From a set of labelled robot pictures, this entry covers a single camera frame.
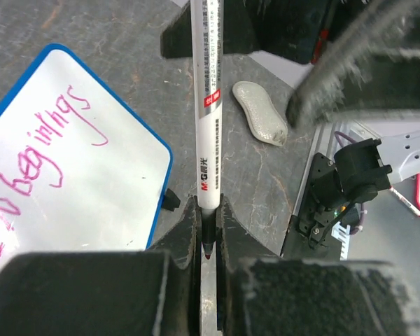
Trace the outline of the blue framed whiteboard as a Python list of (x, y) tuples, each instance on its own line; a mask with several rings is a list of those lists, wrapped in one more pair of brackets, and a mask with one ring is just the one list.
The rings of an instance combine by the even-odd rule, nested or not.
[(0, 272), (31, 252), (147, 249), (172, 162), (83, 61), (47, 45), (0, 103)]

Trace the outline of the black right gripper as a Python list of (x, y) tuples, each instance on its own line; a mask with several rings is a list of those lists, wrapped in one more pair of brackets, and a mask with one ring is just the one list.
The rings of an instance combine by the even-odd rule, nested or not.
[(420, 118), (420, 1), (188, 1), (160, 38), (167, 59), (259, 50), (314, 63), (292, 128)]

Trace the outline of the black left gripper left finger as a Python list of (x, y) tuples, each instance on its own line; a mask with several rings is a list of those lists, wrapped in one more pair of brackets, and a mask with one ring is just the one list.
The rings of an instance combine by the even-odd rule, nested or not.
[(26, 253), (0, 271), (0, 335), (198, 335), (200, 215), (145, 251)]

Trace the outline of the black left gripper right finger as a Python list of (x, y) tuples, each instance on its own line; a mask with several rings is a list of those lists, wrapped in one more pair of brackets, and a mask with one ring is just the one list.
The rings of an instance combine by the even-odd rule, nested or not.
[(237, 219), (216, 215), (217, 326), (224, 335), (420, 335), (420, 301), (376, 260), (287, 260)]

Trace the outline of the magenta capped whiteboard marker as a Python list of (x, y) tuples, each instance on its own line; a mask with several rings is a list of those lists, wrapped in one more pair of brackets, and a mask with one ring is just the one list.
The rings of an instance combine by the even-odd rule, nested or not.
[(221, 200), (222, 57), (192, 57), (194, 71), (197, 201), (202, 247), (210, 258), (216, 240), (216, 210)]

